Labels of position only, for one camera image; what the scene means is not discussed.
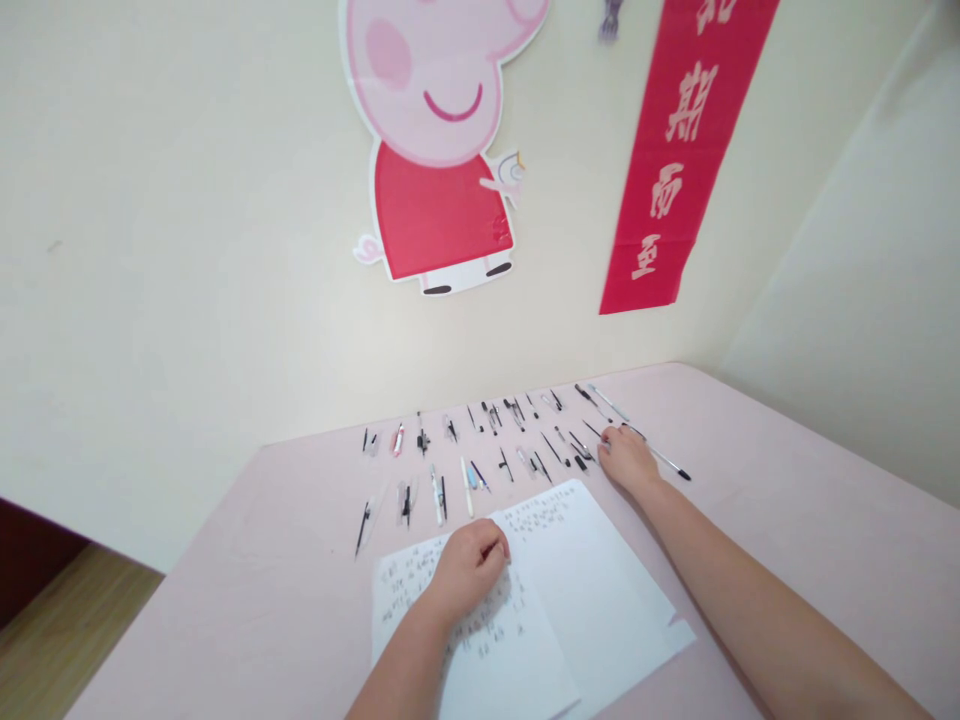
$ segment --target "cream wall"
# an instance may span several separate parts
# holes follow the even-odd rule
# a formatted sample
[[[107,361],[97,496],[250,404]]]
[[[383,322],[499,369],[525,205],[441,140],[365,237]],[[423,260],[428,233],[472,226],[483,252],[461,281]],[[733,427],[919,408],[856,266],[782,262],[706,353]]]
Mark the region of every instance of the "cream wall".
[[[0,495],[167,570],[260,444],[715,369],[925,5],[784,0],[679,302],[599,317],[660,2],[605,48],[599,0],[555,0],[505,71],[515,272],[442,299],[351,256],[332,0],[3,3]]]
[[[960,507],[960,5],[931,10],[721,376]]]

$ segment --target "wrist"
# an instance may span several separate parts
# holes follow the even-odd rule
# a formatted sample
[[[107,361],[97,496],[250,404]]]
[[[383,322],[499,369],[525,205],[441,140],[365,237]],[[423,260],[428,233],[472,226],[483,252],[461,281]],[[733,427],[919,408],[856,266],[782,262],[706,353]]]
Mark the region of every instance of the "wrist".
[[[414,603],[414,608],[416,608],[424,623],[436,627],[444,635],[452,633],[457,623],[460,622],[460,618],[444,602],[440,590],[432,583],[427,586],[427,589]]]
[[[650,500],[650,496],[655,494],[665,482],[666,480],[661,477],[660,473],[640,475],[636,481],[630,485],[630,496],[642,509]]]

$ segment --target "pig hand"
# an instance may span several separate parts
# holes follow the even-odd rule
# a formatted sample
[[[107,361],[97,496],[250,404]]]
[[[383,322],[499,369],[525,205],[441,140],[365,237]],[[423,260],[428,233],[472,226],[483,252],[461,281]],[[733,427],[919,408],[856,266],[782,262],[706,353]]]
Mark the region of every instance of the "pig hand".
[[[364,235],[353,249],[353,256],[364,265],[383,260],[383,243],[371,235]]]
[[[506,185],[496,180],[490,180],[488,178],[480,178],[480,184],[488,190],[493,190],[498,192],[507,200],[510,201],[510,205],[513,206],[513,209],[516,210],[517,206],[520,204],[520,186],[521,183],[518,181],[513,185]]]

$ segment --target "red dress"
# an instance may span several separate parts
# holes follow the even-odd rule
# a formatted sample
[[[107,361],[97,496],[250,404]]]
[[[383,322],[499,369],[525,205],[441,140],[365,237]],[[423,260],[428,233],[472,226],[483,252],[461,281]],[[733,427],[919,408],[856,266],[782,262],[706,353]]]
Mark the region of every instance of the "red dress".
[[[394,280],[513,247],[500,193],[480,155],[448,168],[416,165],[380,143],[374,174],[380,239]]]

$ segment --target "wooden floor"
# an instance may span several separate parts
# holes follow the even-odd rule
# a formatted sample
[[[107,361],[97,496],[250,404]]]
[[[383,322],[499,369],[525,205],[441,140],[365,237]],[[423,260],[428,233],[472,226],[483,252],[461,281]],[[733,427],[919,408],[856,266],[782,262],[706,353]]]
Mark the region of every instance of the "wooden floor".
[[[0,631],[0,718],[64,717],[162,579],[86,548]]]

